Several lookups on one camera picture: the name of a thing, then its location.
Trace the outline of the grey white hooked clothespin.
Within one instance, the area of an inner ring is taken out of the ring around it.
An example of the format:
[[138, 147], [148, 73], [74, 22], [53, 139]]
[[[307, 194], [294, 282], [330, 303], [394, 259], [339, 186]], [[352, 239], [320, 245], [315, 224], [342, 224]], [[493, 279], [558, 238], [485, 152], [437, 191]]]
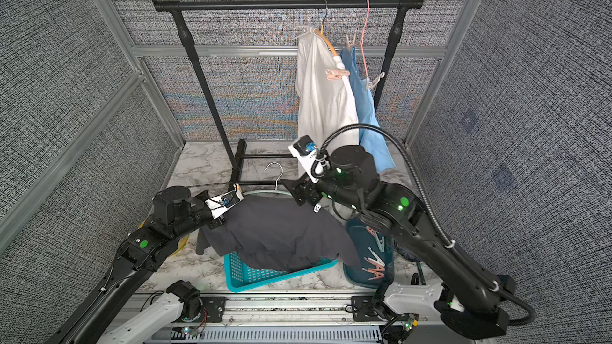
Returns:
[[298, 40], [309, 34], [314, 34], [317, 29], [314, 26], [301, 25], [297, 27], [298, 35], [293, 40]]

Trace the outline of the pink clothes hanger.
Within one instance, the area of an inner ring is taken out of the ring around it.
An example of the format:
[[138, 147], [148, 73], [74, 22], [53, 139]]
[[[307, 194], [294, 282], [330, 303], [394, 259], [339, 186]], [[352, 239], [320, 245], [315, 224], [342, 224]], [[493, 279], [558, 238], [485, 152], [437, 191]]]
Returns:
[[369, 75], [368, 64], [366, 60], [364, 42], [365, 42], [366, 31], [368, 29], [368, 23], [369, 23], [369, 18], [370, 18], [370, 13], [371, 13], [371, 2], [370, 0], [365, 0], [365, 3], [366, 3], [366, 14], [365, 14], [365, 18], [363, 21], [363, 27], [362, 27], [361, 36], [360, 36], [360, 53], [361, 53], [361, 57], [363, 61], [363, 72], [365, 75], [365, 80], [369, 81], [370, 75]]

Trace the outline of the mint green hanger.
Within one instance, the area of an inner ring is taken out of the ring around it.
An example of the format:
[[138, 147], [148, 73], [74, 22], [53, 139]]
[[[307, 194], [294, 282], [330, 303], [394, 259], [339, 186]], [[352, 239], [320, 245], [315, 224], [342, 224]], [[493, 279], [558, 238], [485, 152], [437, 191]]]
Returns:
[[265, 189], [249, 190], [245, 192], [244, 194], [245, 196], [270, 194], [270, 195], [283, 195], [283, 196], [288, 197], [291, 195], [290, 192], [280, 189], [280, 180], [282, 179], [284, 172], [285, 172], [284, 167], [279, 162], [271, 162], [267, 165], [267, 167], [265, 168], [265, 171], [269, 170], [269, 168], [272, 166], [276, 166], [280, 170], [279, 174], [273, 181], [274, 188], [272, 189], [271, 186], [268, 186]]

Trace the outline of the beige clothespin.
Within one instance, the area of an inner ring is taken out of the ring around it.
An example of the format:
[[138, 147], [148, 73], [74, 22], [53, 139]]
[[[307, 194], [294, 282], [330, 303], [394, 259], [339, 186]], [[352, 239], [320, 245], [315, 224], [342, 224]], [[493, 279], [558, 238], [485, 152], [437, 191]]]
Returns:
[[378, 76], [375, 76], [373, 78], [368, 77], [367, 85], [366, 85], [367, 89], [374, 91], [377, 88], [380, 81], [382, 81], [382, 79], [385, 77], [385, 75], [386, 75], [385, 72], [381, 72], [379, 73]]

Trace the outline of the white t-shirt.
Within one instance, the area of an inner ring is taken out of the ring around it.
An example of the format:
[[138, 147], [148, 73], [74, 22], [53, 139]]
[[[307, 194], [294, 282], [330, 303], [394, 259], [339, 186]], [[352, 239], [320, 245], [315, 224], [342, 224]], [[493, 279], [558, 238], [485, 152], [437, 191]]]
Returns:
[[320, 30], [297, 40], [295, 88], [299, 97], [299, 137], [318, 148], [341, 127], [359, 122], [349, 78], [329, 81], [326, 69], [343, 69], [342, 59]]

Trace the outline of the dark grey garment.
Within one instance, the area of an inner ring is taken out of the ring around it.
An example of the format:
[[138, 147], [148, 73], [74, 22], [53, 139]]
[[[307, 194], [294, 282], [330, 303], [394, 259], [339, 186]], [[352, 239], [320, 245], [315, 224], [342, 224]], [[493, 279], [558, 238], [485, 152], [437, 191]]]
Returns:
[[213, 248], [218, 256], [237, 253], [253, 269], [297, 272], [322, 260], [360, 264], [353, 240], [327, 210], [314, 212], [292, 199], [248, 196], [223, 215], [225, 223], [199, 229], [198, 255]]

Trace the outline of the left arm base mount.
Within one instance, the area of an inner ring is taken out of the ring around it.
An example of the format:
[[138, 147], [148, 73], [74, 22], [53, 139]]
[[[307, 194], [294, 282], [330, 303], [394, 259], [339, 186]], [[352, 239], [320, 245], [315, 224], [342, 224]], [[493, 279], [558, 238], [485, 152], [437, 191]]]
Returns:
[[200, 296], [187, 301], [178, 318], [181, 323], [221, 323], [226, 310], [226, 297]]

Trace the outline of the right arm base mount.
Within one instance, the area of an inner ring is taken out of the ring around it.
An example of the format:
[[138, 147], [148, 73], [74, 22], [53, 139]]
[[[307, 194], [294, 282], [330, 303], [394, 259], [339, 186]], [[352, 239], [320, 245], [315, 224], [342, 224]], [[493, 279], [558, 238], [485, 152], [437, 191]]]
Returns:
[[383, 318], [375, 311], [372, 296], [352, 296], [344, 311], [357, 323], [382, 322]]

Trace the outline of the light blue t-shirt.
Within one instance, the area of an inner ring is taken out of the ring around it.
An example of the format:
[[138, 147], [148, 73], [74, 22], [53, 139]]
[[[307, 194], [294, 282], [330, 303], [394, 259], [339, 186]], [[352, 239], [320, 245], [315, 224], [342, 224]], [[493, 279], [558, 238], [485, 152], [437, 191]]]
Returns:
[[[339, 56], [350, 73], [348, 78], [355, 98], [355, 108], [359, 123], [379, 127], [379, 122], [375, 116], [374, 98], [367, 86], [367, 81], [360, 76], [355, 48], [344, 48], [339, 53]], [[395, 162], [392, 159], [383, 135], [369, 129], [360, 129], [359, 135], [359, 144], [367, 153], [373, 156], [378, 173], [395, 167]]]

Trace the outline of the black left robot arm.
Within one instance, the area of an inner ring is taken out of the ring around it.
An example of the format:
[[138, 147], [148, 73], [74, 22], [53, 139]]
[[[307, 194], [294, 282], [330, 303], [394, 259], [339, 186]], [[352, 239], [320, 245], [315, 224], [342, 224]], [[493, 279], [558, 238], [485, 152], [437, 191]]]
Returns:
[[209, 226], [239, 199], [234, 195], [197, 196], [186, 186], [171, 186], [152, 199], [152, 212], [115, 251], [98, 285], [48, 343], [95, 343], [132, 295], [178, 250], [192, 232]]

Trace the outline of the teal plastic basket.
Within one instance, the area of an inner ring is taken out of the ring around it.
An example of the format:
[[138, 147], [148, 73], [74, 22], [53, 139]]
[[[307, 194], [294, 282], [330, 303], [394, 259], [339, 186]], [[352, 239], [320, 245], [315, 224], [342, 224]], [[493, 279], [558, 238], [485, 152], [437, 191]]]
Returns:
[[234, 292], [240, 293], [260, 288], [272, 283], [291, 280], [296, 277], [319, 272], [334, 267], [338, 260], [322, 260], [319, 264], [297, 272], [278, 272], [269, 269], [252, 269], [244, 264], [237, 253], [224, 256], [224, 269], [226, 286]]

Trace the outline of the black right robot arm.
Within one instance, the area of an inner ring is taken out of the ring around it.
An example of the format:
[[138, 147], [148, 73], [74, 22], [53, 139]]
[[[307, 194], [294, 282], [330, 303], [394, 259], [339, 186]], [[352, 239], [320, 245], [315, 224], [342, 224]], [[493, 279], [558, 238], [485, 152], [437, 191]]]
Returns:
[[326, 198], [351, 208], [365, 225], [410, 250], [441, 278], [428, 287], [386, 280], [362, 312], [391, 323], [409, 315], [421, 321], [439, 319], [473, 340], [506, 334], [510, 318], [500, 307], [502, 297], [473, 274], [488, 271], [470, 258], [457, 259], [436, 232], [423, 201], [406, 186], [380, 180], [374, 158], [362, 146], [336, 149], [324, 169], [313, 142], [296, 141], [288, 150], [304, 168], [297, 180], [283, 181], [298, 205], [315, 206]]

